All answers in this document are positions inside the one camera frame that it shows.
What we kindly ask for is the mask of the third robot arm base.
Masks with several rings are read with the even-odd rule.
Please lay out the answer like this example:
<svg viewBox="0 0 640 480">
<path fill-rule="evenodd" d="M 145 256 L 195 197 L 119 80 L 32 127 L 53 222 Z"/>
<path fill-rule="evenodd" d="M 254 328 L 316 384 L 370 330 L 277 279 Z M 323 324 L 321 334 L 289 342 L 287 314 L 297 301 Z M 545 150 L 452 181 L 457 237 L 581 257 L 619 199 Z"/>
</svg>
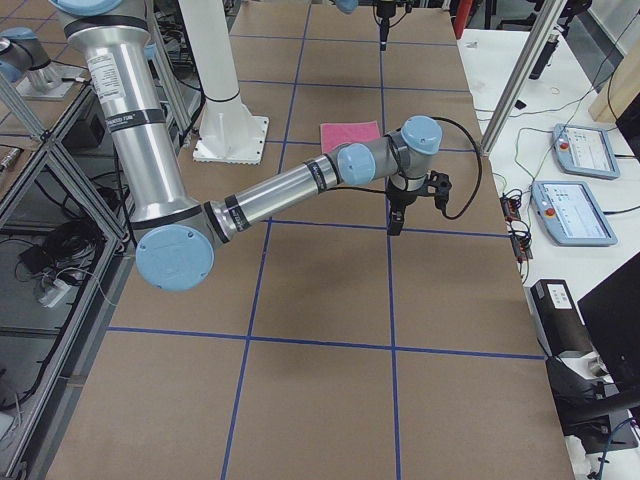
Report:
<svg viewBox="0 0 640 480">
<path fill-rule="evenodd" d="M 1 74 L 31 100 L 62 100 L 74 85 L 86 82 L 81 67 L 55 63 L 26 27 L 1 32 Z"/>
</svg>

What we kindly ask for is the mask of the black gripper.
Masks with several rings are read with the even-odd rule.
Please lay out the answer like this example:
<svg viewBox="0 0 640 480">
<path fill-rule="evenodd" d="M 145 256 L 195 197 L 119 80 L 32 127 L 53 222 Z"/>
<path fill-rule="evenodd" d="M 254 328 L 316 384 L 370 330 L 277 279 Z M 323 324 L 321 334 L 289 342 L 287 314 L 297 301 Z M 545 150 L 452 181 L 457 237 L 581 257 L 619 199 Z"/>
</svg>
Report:
<svg viewBox="0 0 640 480">
<path fill-rule="evenodd" d="M 392 175 L 386 184 L 386 198 L 390 204 L 388 235 L 399 236 L 404 227 L 404 212 L 427 192 L 427 175 L 419 177 Z"/>
<path fill-rule="evenodd" d="M 379 47 L 381 51 L 387 50 L 389 28 L 392 19 L 396 16 L 399 2 L 397 0 L 375 0 L 374 17 L 379 28 Z"/>
</svg>

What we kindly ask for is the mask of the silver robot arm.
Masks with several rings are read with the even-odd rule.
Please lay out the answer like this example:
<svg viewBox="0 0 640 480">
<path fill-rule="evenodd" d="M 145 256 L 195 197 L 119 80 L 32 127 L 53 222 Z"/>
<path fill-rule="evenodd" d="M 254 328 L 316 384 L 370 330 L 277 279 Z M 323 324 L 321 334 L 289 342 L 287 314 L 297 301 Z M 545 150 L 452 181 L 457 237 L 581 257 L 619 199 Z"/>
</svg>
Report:
<svg viewBox="0 0 640 480">
<path fill-rule="evenodd" d="M 145 53 L 152 3 L 59 1 L 56 9 L 67 41 L 86 60 L 126 175 L 135 204 L 136 266 L 149 284 L 168 291 L 197 286 L 216 250 L 236 234 L 336 188 L 385 180 L 392 236 L 417 198 L 430 197 L 445 209 L 451 184 L 432 167 L 442 130 L 427 116 L 368 142 L 342 144 L 222 201 L 196 201 L 184 186 Z"/>
<path fill-rule="evenodd" d="M 353 13 L 359 6 L 357 0 L 336 0 L 335 6 L 344 14 Z M 378 26 L 379 49 L 381 52 L 387 50 L 388 36 L 392 28 L 392 19 L 396 16 L 400 2 L 394 0 L 373 0 L 371 1 L 373 18 Z"/>
</svg>

